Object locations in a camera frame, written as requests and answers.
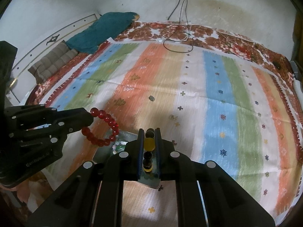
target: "teal blanket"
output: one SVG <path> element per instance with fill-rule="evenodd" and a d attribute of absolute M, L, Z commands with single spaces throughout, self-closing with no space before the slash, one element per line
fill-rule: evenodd
<path fill-rule="evenodd" d="M 108 38 L 115 38 L 135 20 L 133 12 L 109 12 L 101 16 L 89 28 L 70 38 L 66 44 L 79 52 L 93 54 Z"/>

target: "gray cushion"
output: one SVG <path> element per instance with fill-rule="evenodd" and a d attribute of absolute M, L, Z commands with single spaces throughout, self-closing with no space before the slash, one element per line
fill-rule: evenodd
<path fill-rule="evenodd" d="M 41 60 L 31 66 L 28 71 L 35 77 L 37 84 L 43 83 L 77 54 L 77 50 L 70 50 L 65 42 L 62 41 L 42 57 Z"/>

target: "white headboard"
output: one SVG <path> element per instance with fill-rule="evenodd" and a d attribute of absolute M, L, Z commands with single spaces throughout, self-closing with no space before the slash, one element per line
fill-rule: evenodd
<path fill-rule="evenodd" d="M 29 91 L 36 86 L 36 80 L 28 69 L 51 51 L 62 40 L 67 41 L 72 36 L 88 28 L 100 15 L 90 12 L 66 21 L 47 32 L 24 51 L 18 52 L 13 64 L 12 77 L 15 79 L 6 95 L 12 105 L 20 105 Z"/>

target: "bracelet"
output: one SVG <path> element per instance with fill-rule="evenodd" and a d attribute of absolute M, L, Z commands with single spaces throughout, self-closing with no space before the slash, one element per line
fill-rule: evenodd
<path fill-rule="evenodd" d="M 119 134 L 119 125 L 112 118 L 112 116 L 110 114 L 107 114 L 104 110 L 99 110 L 96 107 L 93 107 L 90 113 L 94 118 L 98 117 L 101 120 L 107 122 L 107 124 L 112 129 L 112 135 L 110 135 L 109 138 L 105 140 L 98 139 L 94 136 L 94 134 L 88 127 L 83 127 L 81 129 L 81 132 L 84 136 L 86 136 L 86 139 L 90 141 L 93 145 L 98 145 L 99 147 L 108 146 L 111 142 L 114 142 L 116 140 L 116 135 Z"/>

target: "brown curtain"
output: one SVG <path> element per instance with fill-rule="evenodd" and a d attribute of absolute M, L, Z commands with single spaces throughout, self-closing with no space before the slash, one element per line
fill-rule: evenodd
<path fill-rule="evenodd" d="M 296 20 L 294 22 L 294 40 L 296 42 L 296 50 L 294 52 L 293 60 L 299 64 L 299 68 L 303 69 L 303 16 L 297 12 Z"/>

